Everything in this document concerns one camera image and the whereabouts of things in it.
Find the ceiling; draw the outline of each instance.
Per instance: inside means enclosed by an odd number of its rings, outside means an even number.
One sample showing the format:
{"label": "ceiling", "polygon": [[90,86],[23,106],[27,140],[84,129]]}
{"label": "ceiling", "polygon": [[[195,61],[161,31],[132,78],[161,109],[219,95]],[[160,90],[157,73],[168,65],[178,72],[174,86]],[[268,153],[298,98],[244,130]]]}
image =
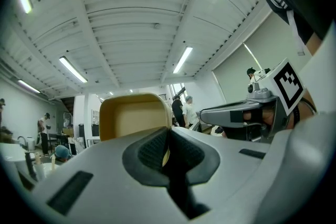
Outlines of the ceiling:
{"label": "ceiling", "polygon": [[[7,0],[1,75],[48,98],[192,81],[260,0]],[[173,74],[186,46],[193,51]],[[88,80],[59,62],[66,56]]]}

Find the white ceiling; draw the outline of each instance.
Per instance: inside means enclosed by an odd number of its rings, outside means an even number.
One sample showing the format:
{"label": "white ceiling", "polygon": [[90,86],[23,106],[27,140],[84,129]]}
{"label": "white ceiling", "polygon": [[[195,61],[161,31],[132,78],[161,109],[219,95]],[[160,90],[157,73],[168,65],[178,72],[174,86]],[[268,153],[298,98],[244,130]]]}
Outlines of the white ceiling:
{"label": "white ceiling", "polygon": [[[260,2],[30,1],[33,9],[29,14],[18,0],[8,0],[5,6],[1,74],[23,79],[49,98],[193,80]],[[173,65],[186,46],[194,50],[181,71],[173,74]],[[68,72],[59,62],[61,56],[66,56],[88,83]]]}

